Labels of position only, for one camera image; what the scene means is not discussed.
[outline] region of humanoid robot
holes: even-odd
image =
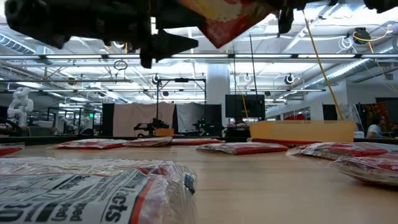
[[[30,88],[19,87],[14,92],[14,99],[7,110],[8,118],[14,120],[18,118],[18,125],[20,127],[26,126],[27,113],[33,111],[33,101],[28,98],[29,93]]]

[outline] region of table surface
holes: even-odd
[[[28,146],[12,157],[160,159],[198,175],[198,223],[397,223],[398,189],[362,184],[315,157],[283,152],[232,156],[194,147],[57,150]]]

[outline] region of ceiling light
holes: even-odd
[[[362,58],[398,58],[398,54],[366,54]]]
[[[101,55],[46,55],[48,59],[96,59]]]
[[[43,85],[40,85],[38,83],[31,83],[31,82],[17,82],[16,84],[18,85],[23,85],[23,86],[28,86],[31,88],[43,88]]]
[[[326,91],[326,90],[294,90],[295,92],[311,92],[311,91]]]
[[[317,55],[314,54],[303,54],[298,55],[299,58],[316,58]],[[319,58],[353,58],[355,54],[320,54]]]
[[[38,55],[0,55],[0,59],[40,59]]]
[[[109,58],[139,58],[139,54],[108,55]]]
[[[53,96],[56,96],[56,97],[60,97],[60,98],[63,98],[64,96],[62,96],[62,95],[59,95],[58,93],[49,93],[50,95],[53,95]]]
[[[235,58],[291,58],[291,54],[237,54]]]
[[[43,90],[44,92],[52,92],[52,93],[55,93],[55,92],[73,92],[73,90]]]
[[[176,54],[172,58],[228,58],[228,54]]]
[[[86,102],[89,101],[86,98],[81,98],[81,97],[71,97],[71,100],[79,101],[79,102]]]

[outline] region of plastic bag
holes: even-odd
[[[219,143],[198,146],[197,150],[210,152],[225,152],[234,155],[256,154],[265,152],[281,152],[289,148],[281,144],[267,144],[259,142]]]
[[[172,141],[172,137],[144,138],[128,141],[123,145],[127,147],[162,147],[170,144]]]
[[[23,223],[30,211],[36,221],[46,213],[42,223],[196,223],[196,175],[174,162],[0,159],[0,173],[7,175],[0,177],[2,189],[20,191],[0,193],[0,213],[21,199],[30,205],[14,223]]]
[[[222,143],[224,141],[220,141],[217,139],[210,138],[198,138],[198,139],[173,139],[173,146],[201,146],[204,144],[213,144],[213,143]]]
[[[24,142],[0,144],[0,156],[19,152],[25,148]]]
[[[346,157],[378,156],[394,151],[398,151],[398,146],[392,144],[324,142],[293,148],[287,152],[287,155],[304,154],[337,160]]]
[[[293,140],[276,140],[276,139],[252,139],[249,138],[248,142],[263,142],[263,143],[275,143],[287,146],[289,148],[294,148],[297,146],[304,146],[307,144],[319,143],[316,141],[293,141]]]
[[[116,139],[81,139],[57,144],[57,149],[112,149],[123,147],[126,140]]]
[[[340,159],[331,166],[357,180],[398,186],[398,152]]]

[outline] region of pillar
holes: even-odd
[[[228,118],[225,117],[225,95],[229,94],[229,66],[228,64],[209,64],[207,71],[206,92],[209,105],[221,104],[221,117],[226,127]]]

